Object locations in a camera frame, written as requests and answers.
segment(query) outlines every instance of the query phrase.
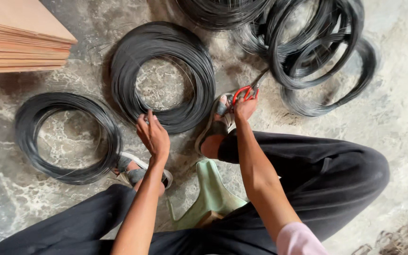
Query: black pants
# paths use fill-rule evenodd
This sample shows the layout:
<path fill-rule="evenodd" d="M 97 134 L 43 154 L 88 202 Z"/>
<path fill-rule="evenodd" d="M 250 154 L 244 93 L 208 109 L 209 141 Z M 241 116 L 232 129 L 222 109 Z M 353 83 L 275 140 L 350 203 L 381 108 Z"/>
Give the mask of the black pants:
<path fill-rule="evenodd" d="M 388 163 L 377 151 L 351 142 L 255 132 L 300 219 L 321 240 L 335 234 L 386 187 Z M 238 163 L 235 130 L 218 151 Z M 112 185 L 106 191 L 0 242 L 0 255 L 109 254 L 112 240 L 100 240 L 124 219 L 135 191 Z M 275 254 L 251 203 L 206 229 L 155 233 L 149 254 Z"/>

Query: person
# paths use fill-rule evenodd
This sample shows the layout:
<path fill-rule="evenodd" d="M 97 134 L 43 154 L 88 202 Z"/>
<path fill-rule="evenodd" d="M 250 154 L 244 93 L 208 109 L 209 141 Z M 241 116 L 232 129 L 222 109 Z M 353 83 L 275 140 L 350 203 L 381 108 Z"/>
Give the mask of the person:
<path fill-rule="evenodd" d="M 253 132 L 247 120 L 257 99 L 237 102 L 232 115 L 229 101 L 227 95 L 216 100 L 196 148 L 208 158 L 240 164 L 250 203 L 205 228 L 153 233 L 158 197 L 171 181 L 164 171 L 170 141 L 149 111 L 136 125 L 151 154 L 147 169 L 127 157 L 118 166 L 134 188 L 114 184 L 34 224 L 1 241 L 0 255 L 327 254 L 320 241 L 386 187 L 387 160 L 352 142 Z M 114 241 L 101 240 L 120 223 Z"/>

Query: sandal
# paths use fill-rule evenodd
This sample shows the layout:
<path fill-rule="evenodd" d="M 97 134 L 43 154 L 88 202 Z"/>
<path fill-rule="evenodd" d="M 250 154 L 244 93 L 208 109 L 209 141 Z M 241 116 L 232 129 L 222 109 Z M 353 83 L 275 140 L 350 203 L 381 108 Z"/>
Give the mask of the sandal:
<path fill-rule="evenodd" d="M 229 102 L 229 108 L 226 104 L 220 102 L 222 96 L 227 97 L 227 101 Z M 212 111 L 210 112 L 210 118 L 208 120 L 207 126 L 201 135 L 198 136 L 195 143 L 196 151 L 202 155 L 201 153 L 201 145 L 206 140 L 207 137 L 213 135 L 228 135 L 228 133 L 235 127 L 234 122 L 234 114 L 229 113 L 229 109 L 232 107 L 232 99 L 234 95 L 231 93 L 224 93 L 221 94 L 213 103 Z M 222 118 L 218 121 L 214 120 L 213 117 L 217 113 L 218 115 L 222 116 Z"/>
<path fill-rule="evenodd" d="M 139 165 L 140 168 L 127 171 L 127 166 L 132 161 Z M 137 182 L 144 178 L 148 167 L 149 165 L 147 163 L 143 162 L 135 155 L 130 153 L 122 153 L 117 164 L 117 170 L 119 171 L 119 176 L 117 179 L 122 179 L 124 182 L 134 187 Z M 163 185 L 165 185 L 165 189 L 171 187 L 173 183 L 173 175 L 168 170 L 163 170 L 163 176 L 161 179 L 161 182 Z"/>

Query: dusty floor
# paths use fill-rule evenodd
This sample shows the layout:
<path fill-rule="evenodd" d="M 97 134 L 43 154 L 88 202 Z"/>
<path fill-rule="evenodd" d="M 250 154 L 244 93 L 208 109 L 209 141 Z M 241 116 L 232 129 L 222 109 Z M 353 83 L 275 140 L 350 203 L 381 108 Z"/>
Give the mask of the dusty floor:
<path fill-rule="evenodd" d="M 315 119 L 295 116 L 282 105 L 278 85 L 268 78 L 260 91 L 260 103 L 251 119 L 254 130 L 285 132 L 344 139 L 370 146 L 389 160 L 391 183 L 384 193 L 344 229 L 324 242 L 331 254 L 350 254 L 361 244 L 373 243 L 381 230 L 395 230 L 408 218 L 408 1 L 364 1 L 364 35 L 380 57 L 377 75 L 356 100 Z M 208 45 L 217 82 L 217 94 L 246 84 L 264 68 L 256 56 L 245 54 L 227 33 L 202 31 L 185 20 L 170 1 L 161 0 L 42 0 L 42 3 L 74 34 L 79 43 L 68 65 L 52 72 L 0 74 L 0 240 L 117 183 L 111 176 L 88 186 L 70 186 L 34 170 L 14 144 L 14 114 L 32 95 L 63 89 L 80 90 L 108 98 L 106 54 L 119 38 L 152 20 L 166 20 L 195 32 Z M 327 87 L 341 84 L 337 95 L 353 86 L 357 77 L 354 58 Z M 158 91 L 170 94 L 157 102 L 167 107 L 187 94 L 184 78 L 171 64 L 153 60 L 139 74 L 139 89 L 146 100 L 157 102 Z M 317 88 L 308 96 L 320 100 Z M 144 160 L 149 153 L 132 126 L 119 122 L 124 149 Z M 44 126 L 39 143 L 51 162 L 66 166 L 89 164 L 96 153 L 95 123 L 80 113 L 54 116 Z M 202 126 L 171 137 L 167 164 L 174 183 L 167 196 L 176 213 L 183 213 L 197 197 L 193 149 Z M 218 162 L 225 186 L 246 199 L 237 165 Z M 156 230 L 170 230 L 165 199 L 158 206 Z"/>

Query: pink sleeve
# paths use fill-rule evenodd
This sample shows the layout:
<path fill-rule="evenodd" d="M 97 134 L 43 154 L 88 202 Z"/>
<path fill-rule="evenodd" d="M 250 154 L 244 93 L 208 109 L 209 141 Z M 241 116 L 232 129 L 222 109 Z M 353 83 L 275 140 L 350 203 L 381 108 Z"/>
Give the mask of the pink sleeve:
<path fill-rule="evenodd" d="M 276 238 L 278 255 L 328 255 L 317 237 L 303 223 L 292 222 Z"/>

